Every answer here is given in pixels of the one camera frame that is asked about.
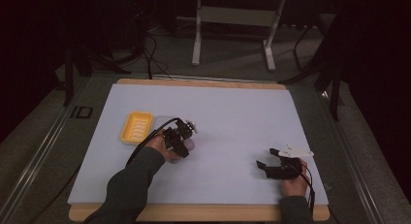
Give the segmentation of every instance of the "table leg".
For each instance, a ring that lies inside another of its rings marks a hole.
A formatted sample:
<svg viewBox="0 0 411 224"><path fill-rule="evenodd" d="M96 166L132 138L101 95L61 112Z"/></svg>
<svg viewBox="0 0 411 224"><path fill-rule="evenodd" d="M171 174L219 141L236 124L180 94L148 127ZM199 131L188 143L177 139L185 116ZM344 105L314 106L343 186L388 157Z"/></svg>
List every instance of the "table leg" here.
<svg viewBox="0 0 411 224"><path fill-rule="evenodd" d="M274 58L272 57L271 44L272 44L272 39L274 38L274 35L275 35L275 31L278 27L278 22L280 20L284 4L285 4L285 0L280 0L277 11L275 12L274 18L272 20L272 25L270 27L270 32L269 32L269 38L266 40L263 40L264 52L266 54L266 61L267 61L267 66L269 68L269 71L275 70Z"/></svg>
<svg viewBox="0 0 411 224"><path fill-rule="evenodd" d="M193 66L200 65L200 53L202 49L202 0L197 0L197 18L196 18L196 40L194 41Z"/></svg>
<svg viewBox="0 0 411 224"><path fill-rule="evenodd" d="M66 91L66 98L64 100L63 106L67 107L72 101L73 95L74 95L73 56L72 56L72 50L70 48L66 49L66 54L64 55L64 63L65 63L64 89Z"/></svg>

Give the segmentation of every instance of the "metal stand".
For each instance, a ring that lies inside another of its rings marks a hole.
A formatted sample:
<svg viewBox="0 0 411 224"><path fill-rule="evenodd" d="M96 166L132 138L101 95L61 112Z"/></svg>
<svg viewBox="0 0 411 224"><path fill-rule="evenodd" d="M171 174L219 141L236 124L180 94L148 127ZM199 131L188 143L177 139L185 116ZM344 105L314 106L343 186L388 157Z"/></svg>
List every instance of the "metal stand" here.
<svg viewBox="0 0 411 224"><path fill-rule="evenodd" d="M55 17L54 23L54 28L60 33L60 38L65 49L65 80L57 87L58 89L65 90L66 92L66 98L63 106L66 107L69 105L74 94L73 64L76 65L79 70L79 74L86 77L90 77L93 72L93 69L89 63L90 59L104 65L118 74L131 74L131 72L117 67L113 62L108 61L103 56L97 55L89 48L78 46L60 16Z"/></svg>
<svg viewBox="0 0 411 224"><path fill-rule="evenodd" d="M202 22L219 22L270 27L269 37L263 41L267 65L270 71L275 70L271 44L278 27L285 0L280 0L278 8L273 11L243 10L202 6L202 0L197 0L196 39L194 41L192 65L200 65L202 47Z"/></svg>

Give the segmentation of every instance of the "gray sleeve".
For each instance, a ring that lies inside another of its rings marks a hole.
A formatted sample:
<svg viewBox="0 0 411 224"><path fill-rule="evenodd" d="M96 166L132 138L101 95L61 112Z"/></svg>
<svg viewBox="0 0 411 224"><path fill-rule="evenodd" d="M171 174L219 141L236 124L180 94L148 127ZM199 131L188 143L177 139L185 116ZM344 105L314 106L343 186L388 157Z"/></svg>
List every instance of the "gray sleeve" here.
<svg viewBox="0 0 411 224"><path fill-rule="evenodd" d="M133 162L110 179L106 200L83 223L134 223L147 203L148 187L164 163L157 150L142 148Z"/></svg>
<svg viewBox="0 0 411 224"><path fill-rule="evenodd" d="M280 200L282 224L313 224L311 211L304 197L291 196Z"/></svg>

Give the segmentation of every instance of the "orange tray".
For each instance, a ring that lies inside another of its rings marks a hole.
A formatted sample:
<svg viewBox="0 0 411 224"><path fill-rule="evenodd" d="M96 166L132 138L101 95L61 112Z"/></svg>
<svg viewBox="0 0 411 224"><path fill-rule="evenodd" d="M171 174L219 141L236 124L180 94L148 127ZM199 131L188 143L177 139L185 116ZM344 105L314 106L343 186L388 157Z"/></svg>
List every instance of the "orange tray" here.
<svg viewBox="0 0 411 224"><path fill-rule="evenodd" d="M149 112L130 112L121 132L121 141L124 144L141 143L148 136L152 120L153 115Z"/></svg>

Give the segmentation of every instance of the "white table leg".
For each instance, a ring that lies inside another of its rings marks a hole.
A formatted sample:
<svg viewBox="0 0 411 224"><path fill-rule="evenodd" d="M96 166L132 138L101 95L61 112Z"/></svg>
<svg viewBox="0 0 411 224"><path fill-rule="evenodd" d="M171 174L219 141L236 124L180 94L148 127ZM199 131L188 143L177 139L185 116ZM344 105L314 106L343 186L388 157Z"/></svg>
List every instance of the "white table leg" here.
<svg viewBox="0 0 411 224"><path fill-rule="evenodd" d="M277 11L275 12L274 18L272 20L272 25L270 27L270 32L269 32L269 38L266 40L263 40L264 51L266 54L266 61L267 61L267 66L269 68L269 71L275 70L275 64L274 64L274 58L272 56L271 44L272 44L272 39L274 38L274 35L275 35L275 31L278 27L278 22L280 20L284 4L285 4L285 0L280 0Z"/></svg>
<svg viewBox="0 0 411 224"><path fill-rule="evenodd" d="M202 49L202 0L197 0L197 18L196 18L196 40L194 41L193 66L200 65L200 53Z"/></svg>

